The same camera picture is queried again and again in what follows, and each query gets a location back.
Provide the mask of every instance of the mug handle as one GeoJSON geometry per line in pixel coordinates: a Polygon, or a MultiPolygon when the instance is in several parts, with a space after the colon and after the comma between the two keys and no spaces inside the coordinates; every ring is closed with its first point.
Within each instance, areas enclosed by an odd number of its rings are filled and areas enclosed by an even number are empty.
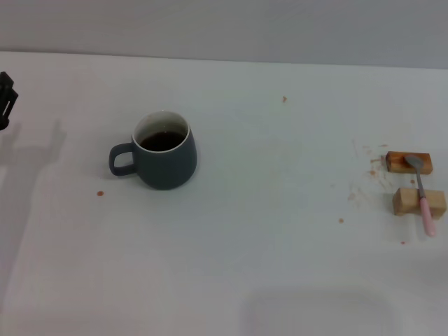
{"type": "Polygon", "coordinates": [[[124,176],[135,173],[135,164],[129,164],[124,167],[115,167],[115,158],[119,156],[119,154],[132,152],[132,143],[122,143],[117,145],[111,149],[109,153],[109,169],[111,173],[115,176],[124,176]]]}

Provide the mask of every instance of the spoon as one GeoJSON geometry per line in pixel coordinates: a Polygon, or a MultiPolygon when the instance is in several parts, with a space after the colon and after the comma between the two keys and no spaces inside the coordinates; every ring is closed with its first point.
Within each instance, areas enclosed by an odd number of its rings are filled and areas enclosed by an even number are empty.
{"type": "Polygon", "coordinates": [[[415,169],[417,175],[417,183],[419,184],[419,198],[420,198],[420,210],[421,216],[423,217],[423,226],[425,227],[425,233],[428,237],[435,236],[435,225],[433,218],[431,216],[431,211],[429,210],[428,200],[426,199],[425,190],[423,189],[423,184],[421,184],[420,170],[423,168],[423,160],[415,155],[405,156],[405,160],[415,169]]]}

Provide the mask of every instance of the wooden block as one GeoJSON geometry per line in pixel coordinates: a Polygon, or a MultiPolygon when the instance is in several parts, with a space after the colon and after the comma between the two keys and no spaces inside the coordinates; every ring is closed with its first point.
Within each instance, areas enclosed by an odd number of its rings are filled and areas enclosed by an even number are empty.
{"type": "MultiPolygon", "coordinates": [[[[439,219],[447,210],[445,193],[439,190],[425,190],[426,199],[434,219],[439,219]]],[[[393,196],[393,212],[397,216],[420,215],[419,191],[413,188],[399,188],[393,196]]]]}
{"type": "Polygon", "coordinates": [[[415,155],[423,160],[421,174],[429,175],[433,171],[433,163],[428,153],[407,153],[407,152],[388,152],[386,155],[387,170],[390,173],[415,174],[415,169],[409,165],[406,155],[415,155]]]}

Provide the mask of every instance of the mug rim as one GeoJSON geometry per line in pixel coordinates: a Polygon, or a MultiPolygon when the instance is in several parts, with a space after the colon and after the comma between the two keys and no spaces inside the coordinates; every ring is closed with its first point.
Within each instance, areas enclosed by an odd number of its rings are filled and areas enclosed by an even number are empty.
{"type": "Polygon", "coordinates": [[[187,141],[187,139],[188,139],[189,136],[190,136],[190,124],[188,123],[188,121],[187,121],[182,115],[178,114],[177,112],[173,112],[173,111],[165,111],[165,110],[161,110],[161,111],[157,111],[157,112],[150,112],[150,113],[147,113],[146,115],[144,115],[144,116],[138,121],[138,123],[136,124],[136,126],[135,126],[135,128],[134,128],[134,132],[132,133],[132,141],[133,141],[133,142],[134,142],[134,143],[135,143],[141,150],[143,150],[143,151],[145,151],[145,152],[148,152],[148,153],[154,153],[154,154],[163,154],[163,153],[168,153],[168,152],[174,151],[175,149],[181,147],[181,146],[185,143],[185,141],[187,141]],[[176,147],[173,147],[173,148],[168,149],[168,150],[163,150],[163,151],[156,152],[156,151],[154,151],[154,150],[148,150],[148,149],[145,149],[145,148],[141,147],[141,146],[140,146],[140,143],[138,143],[137,140],[135,139],[135,132],[137,131],[137,127],[139,126],[140,122],[141,122],[142,120],[144,120],[145,118],[147,118],[148,116],[151,116],[151,115],[156,114],[156,113],[172,113],[172,114],[175,114],[175,115],[178,116],[180,119],[182,119],[182,121],[187,125],[187,134],[185,135],[185,138],[182,140],[182,142],[181,142],[179,145],[177,145],[176,147]]]}

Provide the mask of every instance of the metal spoon head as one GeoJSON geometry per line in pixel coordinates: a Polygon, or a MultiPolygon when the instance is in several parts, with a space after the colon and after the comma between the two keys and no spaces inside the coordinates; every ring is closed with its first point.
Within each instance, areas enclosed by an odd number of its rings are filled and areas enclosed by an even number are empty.
{"type": "Polygon", "coordinates": [[[409,163],[415,170],[420,170],[423,168],[424,162],[420,157],[417,157],[415,155],[406,155],[405,160],[407,163],[409,163]]]}

